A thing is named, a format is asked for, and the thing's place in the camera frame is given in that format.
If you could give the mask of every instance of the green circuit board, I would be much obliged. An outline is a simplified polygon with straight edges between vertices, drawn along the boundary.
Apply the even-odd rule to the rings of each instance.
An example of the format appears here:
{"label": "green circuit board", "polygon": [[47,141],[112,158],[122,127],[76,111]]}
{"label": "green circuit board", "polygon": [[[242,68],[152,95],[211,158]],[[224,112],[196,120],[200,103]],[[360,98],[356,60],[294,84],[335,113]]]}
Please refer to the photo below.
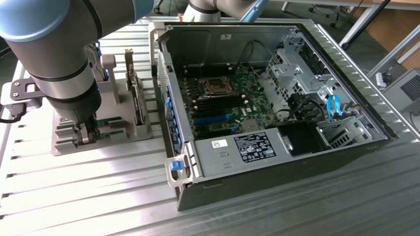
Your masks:
{"label": "green circuit board", "polygon": [[252,69],[250,67],[240,66],[236,68],[232,75],[223,76],[223,78],[231,85],[232,96],[246,95],[244,101],[247,102],[244,102],[239,107],[223,109],[224,115],[230,115],[228,121],[211,122],[199,125],[195,124],[194,114],[198,111],[195,109],[194,100],[207,99],[204,97],[207,89],[206,86],[203,86],[203,83],[200,83],[202,78],[180,79],[182,96],[196,140],[212,138],[208,135],[203,135],[203,133],[208,134],[214,131],[224,130],[226,132],[220,134],[222,136],[247,132],[243,127],[243,122],[248,119],[256,121],[260,128],[264,129],[274,119],[271,105],[263,88],[260,87],[258,75],[252,72]]}

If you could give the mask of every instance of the motherboard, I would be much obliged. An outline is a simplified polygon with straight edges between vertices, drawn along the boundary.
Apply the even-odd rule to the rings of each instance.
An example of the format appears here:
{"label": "motherboard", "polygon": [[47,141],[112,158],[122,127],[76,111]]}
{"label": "motherboard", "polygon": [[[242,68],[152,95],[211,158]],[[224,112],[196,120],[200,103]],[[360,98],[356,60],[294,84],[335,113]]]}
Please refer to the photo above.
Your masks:
{"label": "motherboard", "polygon": [[259,75],[248,66],[230,70],[223,76],[179,79],[196,140],[262,130],[274,120]]}

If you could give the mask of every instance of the power supply label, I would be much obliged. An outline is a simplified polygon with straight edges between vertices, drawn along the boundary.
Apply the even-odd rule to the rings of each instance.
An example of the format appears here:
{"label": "power supply label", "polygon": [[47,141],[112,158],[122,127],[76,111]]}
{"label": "power supply label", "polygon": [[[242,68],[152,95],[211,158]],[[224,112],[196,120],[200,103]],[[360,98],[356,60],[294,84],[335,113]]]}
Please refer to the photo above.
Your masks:
{"label": "power supply label", "polygon": [[235,137],[235,142],[244,162],[276,156],[266,132]]}

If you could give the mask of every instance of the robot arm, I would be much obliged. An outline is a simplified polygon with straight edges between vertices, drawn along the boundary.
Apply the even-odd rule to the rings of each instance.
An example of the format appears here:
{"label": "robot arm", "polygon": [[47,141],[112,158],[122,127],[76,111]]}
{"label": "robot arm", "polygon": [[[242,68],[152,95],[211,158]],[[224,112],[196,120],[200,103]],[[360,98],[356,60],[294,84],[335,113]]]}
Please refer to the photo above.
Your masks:
{"label": "robot arm", "polygon": [[76,126],[95,129],[102,103],[84,47],[152,8],[152,0],[0,1],[0,36],[59,115]]}
{"label": "robot arm", "polygon": [[187,22],[219,22],[220,11],[242,22],[254,22],[268,0],[190,0],[183,16]]}

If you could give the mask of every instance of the slotted metal surface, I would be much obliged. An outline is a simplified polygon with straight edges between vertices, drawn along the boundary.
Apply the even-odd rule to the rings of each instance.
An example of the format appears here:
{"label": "slotted metal surface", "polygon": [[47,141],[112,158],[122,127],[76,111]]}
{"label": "slotted metal surface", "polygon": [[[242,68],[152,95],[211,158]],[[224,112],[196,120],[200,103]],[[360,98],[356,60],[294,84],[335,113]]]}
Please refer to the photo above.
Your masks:
{"label": "slotted metal surface", "polygon": [[420,76],[414,77],[403,86],[403,92],[412,101],[420,98]]}
{"label": "slotted metal surface", "polygon": [[[267,21],[307,26],[400,139],[339,171],[176,211],[176,194],[167,185],[163,166],[166,147],[147,33],[151,21],[175,20],[144,18],[102,40],[103,53],[116,55],[118,79],[126,77],[124,49],[135,51],[154,139],[55,157],[48,154],[52,109],[47,104],[10,127],[10,133],[8,126],[0,127],[7,140],[0,169],[0,235],[418,235],[419,141],[354,62],[310,20]],[[15,79],[26,76],[19,64]]]}

